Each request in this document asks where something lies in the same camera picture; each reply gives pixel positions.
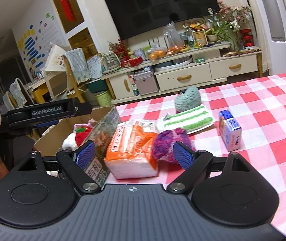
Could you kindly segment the black flat television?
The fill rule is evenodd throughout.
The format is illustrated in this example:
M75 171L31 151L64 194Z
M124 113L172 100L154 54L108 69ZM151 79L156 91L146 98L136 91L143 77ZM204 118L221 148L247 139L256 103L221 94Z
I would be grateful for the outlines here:
M105 0L121 39L218 10L217 0Z

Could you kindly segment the grey-green crochet heart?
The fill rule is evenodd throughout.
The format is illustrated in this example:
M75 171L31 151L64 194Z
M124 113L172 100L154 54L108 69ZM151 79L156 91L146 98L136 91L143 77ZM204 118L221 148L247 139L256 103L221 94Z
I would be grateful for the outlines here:
M174 99L174 106L179 113L198 107L201 104L201 95L197 87L184 89L180 95Z

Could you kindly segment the orange tissue paper pack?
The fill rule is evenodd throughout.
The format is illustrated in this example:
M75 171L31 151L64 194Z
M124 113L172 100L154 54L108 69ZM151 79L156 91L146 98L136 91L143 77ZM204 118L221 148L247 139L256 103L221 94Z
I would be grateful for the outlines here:
M117 125L104 163L118 180L158 176L152 154L159 131L152 120L129 120Z

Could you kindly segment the green white striped cloth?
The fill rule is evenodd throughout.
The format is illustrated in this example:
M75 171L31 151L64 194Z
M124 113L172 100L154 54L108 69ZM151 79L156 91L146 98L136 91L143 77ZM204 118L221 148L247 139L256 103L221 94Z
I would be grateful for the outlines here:
M169 113L157 122L159 132L181 128L187 134L192 134L211 127L214 124L214 117L206 106L201 104L198 107L186 110L177 114Z

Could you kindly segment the white air conditioner tower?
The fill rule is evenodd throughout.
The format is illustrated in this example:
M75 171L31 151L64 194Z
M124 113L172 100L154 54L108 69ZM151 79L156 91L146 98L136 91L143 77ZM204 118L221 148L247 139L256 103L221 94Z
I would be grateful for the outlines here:
M286 0L248 0L262 51L263 70L286 72Z

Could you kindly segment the pink storage box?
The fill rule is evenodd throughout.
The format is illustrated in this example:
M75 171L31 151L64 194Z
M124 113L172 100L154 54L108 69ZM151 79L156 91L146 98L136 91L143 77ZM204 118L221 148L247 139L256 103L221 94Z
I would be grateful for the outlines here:
M152 70L134 75L134 81L140 95L157 93L159 87Z

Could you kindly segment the purple pink knitted hat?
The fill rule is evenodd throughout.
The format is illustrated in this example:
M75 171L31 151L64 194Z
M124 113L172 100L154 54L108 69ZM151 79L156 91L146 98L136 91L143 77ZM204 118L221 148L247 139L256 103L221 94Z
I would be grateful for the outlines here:
M178 164L173 154L173 146L176 141L184 143L192 150L196 150L194 143L187 135L187 131L182 128L175 130L165 130L155 138L152 155L156 161L168 162L170 164Z

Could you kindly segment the wooden chair with lace cover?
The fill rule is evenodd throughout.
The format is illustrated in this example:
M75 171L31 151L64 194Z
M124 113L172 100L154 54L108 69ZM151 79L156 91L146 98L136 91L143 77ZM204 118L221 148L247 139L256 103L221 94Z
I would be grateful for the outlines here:
M72 78L76 85L90 80L83 50L68 50L56 44L51 45L42 73L52 100L73 94Z

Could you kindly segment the green trash bin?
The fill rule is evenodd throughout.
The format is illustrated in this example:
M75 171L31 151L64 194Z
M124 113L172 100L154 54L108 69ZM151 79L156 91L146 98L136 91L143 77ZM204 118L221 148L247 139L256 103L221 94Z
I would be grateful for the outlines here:
M95 93L95 98L100 107L107 107L112 105L112 96L108 90Z

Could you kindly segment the wooden dining table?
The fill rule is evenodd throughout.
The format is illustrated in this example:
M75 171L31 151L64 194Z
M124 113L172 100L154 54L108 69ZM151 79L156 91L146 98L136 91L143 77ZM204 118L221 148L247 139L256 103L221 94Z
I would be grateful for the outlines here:
M27 89L32 100L37 104L50 102L52 100L44 78L28 83L24 87Z

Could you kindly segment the red berry branch decoration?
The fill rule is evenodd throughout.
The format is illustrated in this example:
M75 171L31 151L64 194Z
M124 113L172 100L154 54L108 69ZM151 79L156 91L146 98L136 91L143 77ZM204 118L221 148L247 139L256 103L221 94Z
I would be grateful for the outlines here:
M122 40L121 37L118 37L117 42L109 42L109 49L114 52L115 55L119 58L120 61L125 61L130 59L128 55L128 45L125 40Z

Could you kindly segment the red lantern vase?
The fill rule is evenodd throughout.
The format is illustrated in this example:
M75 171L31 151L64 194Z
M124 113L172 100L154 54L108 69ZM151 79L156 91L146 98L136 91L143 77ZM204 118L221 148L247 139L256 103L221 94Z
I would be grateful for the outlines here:
M250 28L242 29L239 32L242 36L244 46L248 46L248 47L254 46L253 35L251 35L252 30Z

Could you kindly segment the potted flower plant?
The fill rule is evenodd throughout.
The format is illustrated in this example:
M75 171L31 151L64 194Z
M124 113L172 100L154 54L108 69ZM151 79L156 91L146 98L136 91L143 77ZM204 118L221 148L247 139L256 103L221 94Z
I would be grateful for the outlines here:
M219 40L230 42L232 51L239 51L241 27L249 25L252 21L251 7L231 7L222 1L219 1L218 6L218 10L208 7L209 17L206 19L205 34L217 35Z

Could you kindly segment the strawberry hat plush toy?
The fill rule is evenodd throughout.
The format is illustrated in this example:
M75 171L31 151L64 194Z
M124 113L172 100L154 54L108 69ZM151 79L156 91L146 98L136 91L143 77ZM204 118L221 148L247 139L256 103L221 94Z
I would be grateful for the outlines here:
M76 150L82 145L83 141L91 133L92 128L80 129L73 131L67 138L63 141L62 149Z

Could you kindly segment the cream tv cabinet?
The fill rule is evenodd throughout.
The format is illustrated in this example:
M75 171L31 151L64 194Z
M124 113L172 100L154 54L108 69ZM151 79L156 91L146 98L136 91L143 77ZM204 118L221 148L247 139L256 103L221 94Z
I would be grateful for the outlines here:
M189 86L203 87L225 83L231 76L263 72L261 48L252 46L231 52L229 42L208 48L190 49L165 56L154 62L146 61L135 67L121 68L101 77L112 95L112 103L138 101L143 98L174 93ZM157 93L140 95L134 75L152 70L157 81Z

